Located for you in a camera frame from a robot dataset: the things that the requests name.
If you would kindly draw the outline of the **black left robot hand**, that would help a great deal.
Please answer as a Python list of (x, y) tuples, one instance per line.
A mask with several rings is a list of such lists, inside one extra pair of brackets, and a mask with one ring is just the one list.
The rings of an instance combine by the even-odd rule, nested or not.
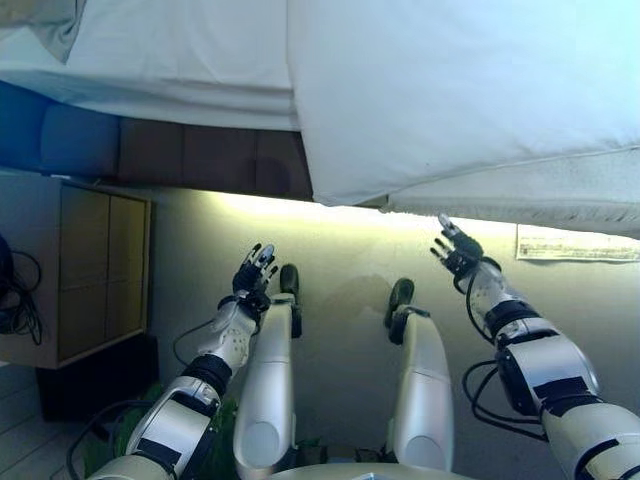
[(274, 260), (274, 245), (263, 246), (257, 243), (241, 262), (232, 280), (235, 301), (256, 322), (260, 321), (271, 303), (266, 290), (271, 278), (278, 271), (278, 267), (273, 265)]

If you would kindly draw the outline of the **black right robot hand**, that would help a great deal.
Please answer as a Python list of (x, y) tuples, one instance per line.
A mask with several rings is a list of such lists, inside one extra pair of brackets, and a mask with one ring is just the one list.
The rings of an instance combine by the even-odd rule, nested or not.
[(466, 277), (484, 256), (481, 245), (461, 230), (448, 215), (437, 215), (441, 236), (434, 239), (431, 254), (456, 280)]

